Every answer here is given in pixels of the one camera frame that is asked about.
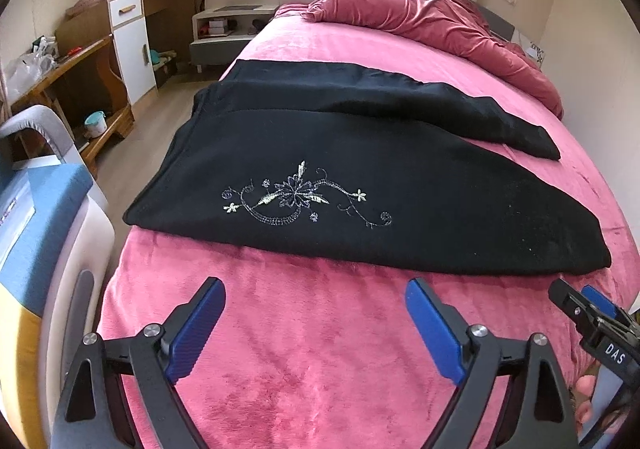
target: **gray armrest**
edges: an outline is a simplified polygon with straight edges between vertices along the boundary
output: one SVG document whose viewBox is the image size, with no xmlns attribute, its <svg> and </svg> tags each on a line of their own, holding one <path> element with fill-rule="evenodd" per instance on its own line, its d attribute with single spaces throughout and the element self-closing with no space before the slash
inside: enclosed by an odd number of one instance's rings
<svg viewBox="0 0 640 449">
<path fill-rule="evenodd" d="M 60 160 L 74 146 L 65 125 L 47 106 L 30 106 L 8 119 L 0 126 L 0 139 L 26 129 L 36 130 L 41 134 Z"/>
</svg>

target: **cabinet handle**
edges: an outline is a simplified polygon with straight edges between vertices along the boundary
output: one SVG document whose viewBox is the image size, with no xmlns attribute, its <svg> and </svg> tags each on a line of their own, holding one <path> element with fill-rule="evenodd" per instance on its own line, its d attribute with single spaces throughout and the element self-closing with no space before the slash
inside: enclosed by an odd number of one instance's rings
<svg viewBox="0 0 640 449">
<path fill-rule="evenodd" d="M 128 7 L 122 7 L 119 11 L 118 14 L 123 16 L 124 14 L 126 14 L 127 12 L 131 12 L 133 9 L 135 9 L 136 6 L 135 5 L 130 5 Z"/>
</svg>

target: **fuzzy pink fabric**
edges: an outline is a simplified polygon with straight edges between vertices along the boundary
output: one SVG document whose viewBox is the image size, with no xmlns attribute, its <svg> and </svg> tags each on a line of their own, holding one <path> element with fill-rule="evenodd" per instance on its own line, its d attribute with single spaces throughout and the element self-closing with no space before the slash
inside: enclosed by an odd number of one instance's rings
<svg viewBox="0 0 640 449">
<path fill-rule="evenodd" d="M 460 0 L 316 0 L 302 17 L 384 30 L 464 57 L 540 100 L 562 118 L 560 95 L 530 60 L 492 38 Z"/>
<path fill-rule="evenodd" d="M 424 82 L 491 95 L 508 112 L 542 125 L 559 162 L 498 144 L 511 158 L 587 206 L 599 219 L 610 269 L 567 277 L 628 306 L 640 288 L 640 258 L 603 178 L 564 125 L 539 101 L 465 59 L 368 28 L 309 23 L 287 6 L 244 49 L 243 59 L 353 62 Z M 107 286 L 99 331 L 137 333 L 189 301 L 207 276 L 224 281 L 225 313 L 178 392 L 210 447 L 224 449 L 416 449 L 453 387 L 441 378 L 404 307 L 406 283 L 424 277 L 469 323 L 526 339 L 546 333 L 564 377 L 590 363 L 569 320 L 547 299 L 553 277 L 465 277 L 416 273 L 205 243 L 134 227 Z M 485 447 L 504 383 L 474 442 Z M 127 396 L 146 449 L 158 447 L 136 386 Z"/>
</svg>

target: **silver screw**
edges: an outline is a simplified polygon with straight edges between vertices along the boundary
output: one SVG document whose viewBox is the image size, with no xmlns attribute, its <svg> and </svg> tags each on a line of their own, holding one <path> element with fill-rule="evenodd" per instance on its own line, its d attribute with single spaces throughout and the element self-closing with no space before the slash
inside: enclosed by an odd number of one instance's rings
<svg viewBox="0 0 640 449">
<path fill-rule="evenodd" d="M 535 344 L 537 344 L 538 346 L 546 346 L 546 344 L 549 342 L 549 339 L 546 338 L 545 334 L 534 334 L 533 342 L 535 342 Z"/>
<path fill-rule="evenodd" d="M 94 334 L 93 332 L 90 334 L 85 335 L 82 338 L 82 344 L 85 344 L 87 346 L 94 344 L 96 341 L 98 340 L 98 334 Z"/>
<path fill-rule="evenodd" d="M 155 337 L 160 333 L 160 325 L 156 323 L 151 323 L 145 326 L 143 330 L 145 337 Z"/>
<path fill-rule="evenodd" d="M 474 324 L 471 326 L 471 333 L 475 337 L 486 337 L 489 333 L 489 329 L 483 324 Z"/>
</svg>

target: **white bucket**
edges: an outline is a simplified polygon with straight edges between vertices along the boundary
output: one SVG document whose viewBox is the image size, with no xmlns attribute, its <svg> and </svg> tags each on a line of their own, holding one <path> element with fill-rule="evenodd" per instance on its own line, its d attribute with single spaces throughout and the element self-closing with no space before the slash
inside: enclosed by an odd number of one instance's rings
<svg viewBox="0 0 640 449">
<path fill-rule="evenodd" d="M 86 128 L 86 134 L 95 139 L 100 137 L 105 131 L 107 131 L 107 121 L 104 118 L 104 112 L 94 112 L 89 115 L 84 121 L 84 127 Z"/>
</svg>

